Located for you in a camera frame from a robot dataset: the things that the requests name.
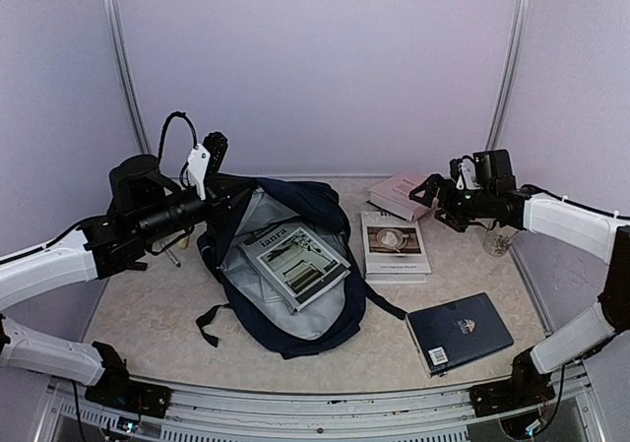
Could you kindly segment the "pink booklet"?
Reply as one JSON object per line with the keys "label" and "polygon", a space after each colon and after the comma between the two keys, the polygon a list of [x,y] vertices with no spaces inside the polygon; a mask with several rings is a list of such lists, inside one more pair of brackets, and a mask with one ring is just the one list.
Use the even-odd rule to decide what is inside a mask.
{"label": "pink booklet", "polygon": [[410,191],[419,186],[425,176],[401,173],[370,187],[369,203],[405,221],[419,221],[433,212],[410,199]]}

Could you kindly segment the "white book with photo cover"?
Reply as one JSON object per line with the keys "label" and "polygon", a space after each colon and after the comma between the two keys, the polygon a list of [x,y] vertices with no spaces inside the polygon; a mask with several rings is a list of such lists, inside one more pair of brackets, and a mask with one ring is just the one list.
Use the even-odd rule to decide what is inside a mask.
{"label": "white book with photo cover", "polygon": [[362,211],[360,223],[368,284],[427,281],[432,271],[417,221],[404,221],[381,211]]}

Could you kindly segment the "grey book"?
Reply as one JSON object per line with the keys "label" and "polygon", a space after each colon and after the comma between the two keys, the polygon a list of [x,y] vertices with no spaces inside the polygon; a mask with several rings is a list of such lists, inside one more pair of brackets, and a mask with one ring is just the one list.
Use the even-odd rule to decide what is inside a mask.
{"label": "grey book", "polygon": [[256,230],[238,248],[292,313],[349,274],[349,262],[301,221]]}

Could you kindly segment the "dark blue notebook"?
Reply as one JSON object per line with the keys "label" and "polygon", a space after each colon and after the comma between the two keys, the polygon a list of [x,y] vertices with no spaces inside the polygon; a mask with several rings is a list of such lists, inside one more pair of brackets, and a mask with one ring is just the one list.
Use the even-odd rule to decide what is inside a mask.
{"label": "dark blue notebook", "polygon": [[406,323],[430,378],[514,344],[485,292],[413,311]]}

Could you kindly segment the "navy blue student backpack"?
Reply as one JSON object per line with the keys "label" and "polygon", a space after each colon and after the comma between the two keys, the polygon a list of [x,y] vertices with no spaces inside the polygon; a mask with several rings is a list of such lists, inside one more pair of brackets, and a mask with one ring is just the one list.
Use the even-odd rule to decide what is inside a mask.
{"label": "navy blue student backpack", "polygon": [[215,210],[197,240],[201,258],[226,308],[265,349],[293,359],[339,347],[359,332],[369,302],[405,319],[364,280],[329,184],[216,173],[205,186]]}

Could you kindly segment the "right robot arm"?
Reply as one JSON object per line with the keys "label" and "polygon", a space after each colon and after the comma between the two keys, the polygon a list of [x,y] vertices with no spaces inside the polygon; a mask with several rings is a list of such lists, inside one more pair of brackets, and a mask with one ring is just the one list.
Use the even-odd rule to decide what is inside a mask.
{"label": "right robot arm", "polygon": [[559,196],[544,188],[519,186],[507,150],[454,158],[450,173],[433,173],[409,192],[409,198],[437,208],[435,217],[457,232],[490,220],[556,239],[584,251],[607,266],[597,301],[529,352],[523,368],[505,382],[503,396],[515,407],[526,405],[548,374],[629,329],[629,220]]}

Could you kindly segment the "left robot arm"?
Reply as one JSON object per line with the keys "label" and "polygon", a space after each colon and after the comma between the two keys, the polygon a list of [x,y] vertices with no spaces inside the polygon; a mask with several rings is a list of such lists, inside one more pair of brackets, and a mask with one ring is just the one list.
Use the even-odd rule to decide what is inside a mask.
{"label": "left robot arm", "polygon": [[[78,221],[59,237],[1,260],[1,307],[7,309],[69,284],[101,281],[144,270],[142,258],[155,243],[180,240],[195,226],[225,230],[229,213],[256,186],[251,179],[221,174],[203,147],[189,156],[192,187],[178,186],[159,171],[158,158],[138,155],[109,173],[107,213]],[[138,387],[116,350],[106,344],[71,342],[1,319],[1,363],[74,380],[120,408],[131,406]]]}

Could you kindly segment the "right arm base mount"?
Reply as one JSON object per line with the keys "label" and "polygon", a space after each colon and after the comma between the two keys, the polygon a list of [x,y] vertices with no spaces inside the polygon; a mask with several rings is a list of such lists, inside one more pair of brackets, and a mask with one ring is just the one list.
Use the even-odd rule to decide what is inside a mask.
{"label": "right arm base mount", "polygon": [[470,388],[474,414],[484,417],[551,401],[556,394],[550,379],[550,373],[538,372],[531,351],[524,350],[513,359],[509,378]]}

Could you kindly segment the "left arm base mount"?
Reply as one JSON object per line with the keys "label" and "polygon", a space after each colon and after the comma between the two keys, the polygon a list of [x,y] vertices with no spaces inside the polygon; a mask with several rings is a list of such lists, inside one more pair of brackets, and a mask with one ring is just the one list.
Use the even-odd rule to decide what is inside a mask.
{"label": "left arm base mount", "polygon": [[101,358],[103,373],[96,383],[87,386],[85,399],[104,407],[164,419],[171,390],[133,380],[126,361],[113,346],[98,341],[92,346]]}

